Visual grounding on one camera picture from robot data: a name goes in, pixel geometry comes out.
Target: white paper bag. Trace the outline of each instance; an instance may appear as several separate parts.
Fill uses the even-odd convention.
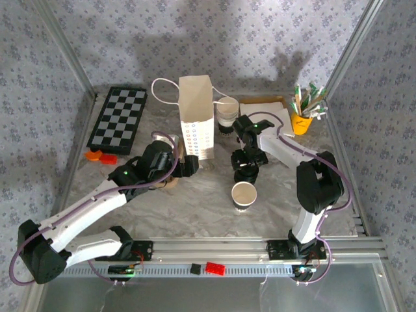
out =
[[[168,81],[178,88],[178,103],[162,101],[155,95],[153,86],[158,80]],[[168,79],[157,78],[151,84],[151,93],[162,103],[179,105],[187,154],[197,155],[199,160],[214,158],[214,102],[209,76],[180,77],[179,86]]]

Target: floral wallpaper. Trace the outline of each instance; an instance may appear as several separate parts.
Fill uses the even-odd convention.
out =
[[[50,3],[97,91],[201,74],[228,91],[270,91],[324,85],[368,0]]]
[[[23,287],[8,264],[18,226],[57,204],[89,102],[31,2],[0,8],[0,311],[17,311]],[[28,280],[18,261],[17,277]]]
[[[373,235],[416,311],[416,3],[386,2],[330,102]]]

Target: chessboard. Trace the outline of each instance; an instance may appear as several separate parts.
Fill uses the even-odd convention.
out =
[[[129,155],[148,95],[146,89],[112,87],[92,130],[92,151]]]

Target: pencil holder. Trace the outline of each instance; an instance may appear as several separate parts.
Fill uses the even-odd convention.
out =
[[[294,112],[292,114],[291,120],[293,132],[296,135],[304,135],[306,131],[309,129],[309,126],[311,125],[313,118],[303,118]]]

